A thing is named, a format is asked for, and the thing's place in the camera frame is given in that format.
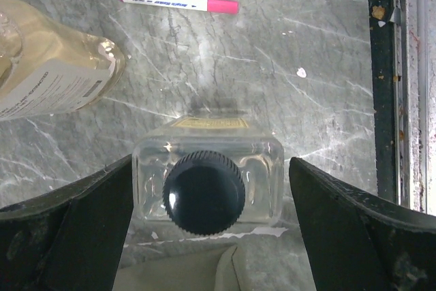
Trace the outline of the clear bottle yellow label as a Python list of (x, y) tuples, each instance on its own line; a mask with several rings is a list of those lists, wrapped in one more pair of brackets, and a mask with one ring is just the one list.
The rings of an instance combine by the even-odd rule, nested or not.
[(281, 216), (284, 149), (241, 116), (184, 116), (146, 134), (132, 153), (134, 213), (200, 236)]

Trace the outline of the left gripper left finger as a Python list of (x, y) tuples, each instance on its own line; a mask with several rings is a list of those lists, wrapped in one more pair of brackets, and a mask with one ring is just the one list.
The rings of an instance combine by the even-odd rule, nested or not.
[(2, 290), (111, 290), (133, 211), (130, 155), (1, 209)]

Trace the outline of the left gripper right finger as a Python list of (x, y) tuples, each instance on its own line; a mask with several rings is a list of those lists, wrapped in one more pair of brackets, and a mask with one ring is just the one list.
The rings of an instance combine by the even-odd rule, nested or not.
[(290, 187), (317, 290), (434, 290), (435, 217), (290, 160)]

